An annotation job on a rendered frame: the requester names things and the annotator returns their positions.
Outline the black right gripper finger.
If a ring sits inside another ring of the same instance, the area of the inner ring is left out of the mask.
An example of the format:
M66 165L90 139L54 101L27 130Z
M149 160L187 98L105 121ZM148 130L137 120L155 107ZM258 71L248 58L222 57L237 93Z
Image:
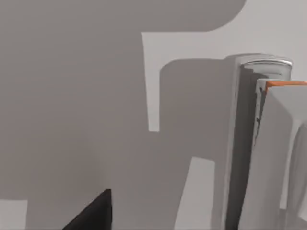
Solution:
M112 230L112 190L105 189L62 230Z

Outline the silver grey can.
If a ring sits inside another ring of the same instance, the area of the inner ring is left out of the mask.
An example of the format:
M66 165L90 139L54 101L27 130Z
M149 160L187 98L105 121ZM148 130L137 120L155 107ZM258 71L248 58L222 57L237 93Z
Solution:
M240 54L232 58L231 112L220 230L238 230L250 167L257 80L290 80L293 66L291 59L272 54Z

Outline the white bottle with orange cap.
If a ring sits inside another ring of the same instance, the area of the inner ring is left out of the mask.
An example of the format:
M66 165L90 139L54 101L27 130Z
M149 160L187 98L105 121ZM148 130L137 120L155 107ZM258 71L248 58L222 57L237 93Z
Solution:
M307 82L268 80L238 230L307 230Z

